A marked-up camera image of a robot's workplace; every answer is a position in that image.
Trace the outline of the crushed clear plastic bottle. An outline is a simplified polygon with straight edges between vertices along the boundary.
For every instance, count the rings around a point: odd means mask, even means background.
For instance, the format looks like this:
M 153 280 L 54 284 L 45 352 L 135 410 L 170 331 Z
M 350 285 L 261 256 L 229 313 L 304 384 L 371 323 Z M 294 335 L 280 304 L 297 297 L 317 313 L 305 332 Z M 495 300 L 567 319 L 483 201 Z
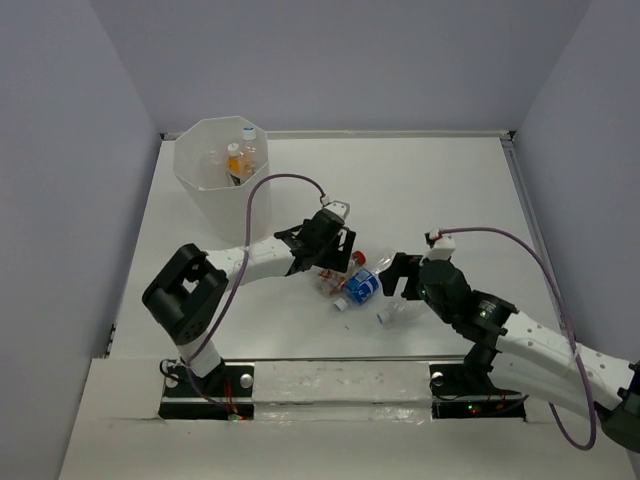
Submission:
M 384 249 L 377 259 L 370 266 L 370 271 L 376 279 L 380 278 L 380 274 L 387 270 L 393 263 L 397 251 L 393 248 Z

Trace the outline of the clear bottle red cap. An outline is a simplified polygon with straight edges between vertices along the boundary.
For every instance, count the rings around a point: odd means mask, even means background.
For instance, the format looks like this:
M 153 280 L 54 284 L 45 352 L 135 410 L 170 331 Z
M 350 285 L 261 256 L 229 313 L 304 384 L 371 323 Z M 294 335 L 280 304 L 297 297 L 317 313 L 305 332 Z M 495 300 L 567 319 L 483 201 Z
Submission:
M 318 293 L 325 297 L 337 295 L 345 285 L 346 281 L 365 264 L 366 256 L 362 251 L 356 250 L 351 254 L 347 270 L 345 272 L 323 269 L 317 274 L 314 287 Z

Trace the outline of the blue label bottle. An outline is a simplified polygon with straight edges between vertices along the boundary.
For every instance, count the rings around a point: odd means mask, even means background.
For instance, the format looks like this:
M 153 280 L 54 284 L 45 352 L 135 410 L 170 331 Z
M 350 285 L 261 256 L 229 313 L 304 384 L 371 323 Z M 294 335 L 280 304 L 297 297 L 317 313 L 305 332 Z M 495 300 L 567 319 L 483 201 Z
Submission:
M 361 268 L 343 285 L 333 306 L 339 312 L 360 306 L 369 301 L 379 288 L 378 276 L 366 268 Z

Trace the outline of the orange navy label tea bottle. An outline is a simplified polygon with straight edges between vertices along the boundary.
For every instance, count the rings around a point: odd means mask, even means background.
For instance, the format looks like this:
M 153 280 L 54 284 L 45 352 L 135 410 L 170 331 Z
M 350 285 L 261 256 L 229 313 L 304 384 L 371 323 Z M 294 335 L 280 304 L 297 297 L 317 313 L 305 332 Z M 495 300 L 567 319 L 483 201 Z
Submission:
M 226 169 L 233 186 L 244 184 L 252 175 L 249 158 L 242 152 L 238 143 L 227 146 Z

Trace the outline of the clear bottle white cap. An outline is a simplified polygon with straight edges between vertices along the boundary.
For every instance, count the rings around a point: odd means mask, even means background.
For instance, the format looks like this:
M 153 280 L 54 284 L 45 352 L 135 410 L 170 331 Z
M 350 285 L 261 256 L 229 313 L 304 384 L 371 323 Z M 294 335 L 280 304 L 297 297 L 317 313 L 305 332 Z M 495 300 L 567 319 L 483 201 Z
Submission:
M 241 135 L 241 153 L 244 160 L 244 170 L 248 176 L 251 176 L 260 167 L 260 145 L 258 142 L 258 135 L 254 127 L 244 127 Z

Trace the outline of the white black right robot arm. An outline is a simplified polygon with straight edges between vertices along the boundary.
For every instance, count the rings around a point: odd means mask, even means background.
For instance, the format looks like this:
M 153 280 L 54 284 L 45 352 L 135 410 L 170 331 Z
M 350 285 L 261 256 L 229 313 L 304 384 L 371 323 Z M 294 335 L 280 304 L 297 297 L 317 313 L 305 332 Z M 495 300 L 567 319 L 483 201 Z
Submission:
M 404 299 L 426 303 L 472 342 L 460 368 L 468 390 L 494 384 L 595 417 L 610 440 L 638 451 L 638 364 L 570 343 L 515 305 L 472 289 L 448 260 L 399 253 L 380 275 L 384 294 L 393 295 L 401 279 Z

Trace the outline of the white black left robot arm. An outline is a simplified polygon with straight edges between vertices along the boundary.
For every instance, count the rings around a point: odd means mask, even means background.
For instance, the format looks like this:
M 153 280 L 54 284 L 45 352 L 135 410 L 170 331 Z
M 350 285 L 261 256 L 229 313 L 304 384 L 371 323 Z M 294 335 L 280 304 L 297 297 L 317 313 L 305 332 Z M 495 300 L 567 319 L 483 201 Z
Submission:
M 346 203 L 334 201 L 301 225 L 248 247 L 203 251 L 191 243 L 174 253 L 142 303 L 178 349 L 195 392 L 209 395 L 224 381 L 224 360 L 208 336 L 223 296 L 247 283 L 313 267 L 344 272 L 355 241 L 345 227 L 348 212 Z

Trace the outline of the white plastic bin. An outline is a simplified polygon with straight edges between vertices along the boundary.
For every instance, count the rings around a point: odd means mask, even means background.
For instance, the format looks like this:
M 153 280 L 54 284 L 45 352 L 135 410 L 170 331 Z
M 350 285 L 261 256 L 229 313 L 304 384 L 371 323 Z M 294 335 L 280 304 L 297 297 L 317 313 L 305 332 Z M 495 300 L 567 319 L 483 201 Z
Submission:
M 241 147 L 244 127 L 257 131 L 260 167 L 244 184 L 233 186 L 226 169 L 227 146 L 238 143 Z M 267 134 L 240 116 L 201 120 L 175 140 L 173 173 L 211 225 L 214 236 L 242 245 L 249 194 L 270 174 Z

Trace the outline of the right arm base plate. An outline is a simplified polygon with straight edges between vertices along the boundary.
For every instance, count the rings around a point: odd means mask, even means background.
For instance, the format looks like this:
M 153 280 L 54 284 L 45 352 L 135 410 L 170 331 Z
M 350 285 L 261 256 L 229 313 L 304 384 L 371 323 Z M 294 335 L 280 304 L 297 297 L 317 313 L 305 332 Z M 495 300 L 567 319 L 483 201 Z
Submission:
M 434 419 L 526 419 L 520 392 L 498 388 L 462 363 L 436 363 L 429 369 Z

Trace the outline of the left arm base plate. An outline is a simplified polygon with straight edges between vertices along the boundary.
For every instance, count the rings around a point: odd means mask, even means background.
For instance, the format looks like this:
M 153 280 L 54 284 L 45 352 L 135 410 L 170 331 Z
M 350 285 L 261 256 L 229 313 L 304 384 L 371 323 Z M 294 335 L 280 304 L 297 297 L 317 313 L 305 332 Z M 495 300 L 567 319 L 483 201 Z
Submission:
M 255 364 L 227 362 L 220 380 L 213 383 L 195 378 L 202 397 L 189 381 L 186 368 L 175 360 L 159 364 L 164 385 L 158 415 L 165 420 L 253 420 L 252 398 Z

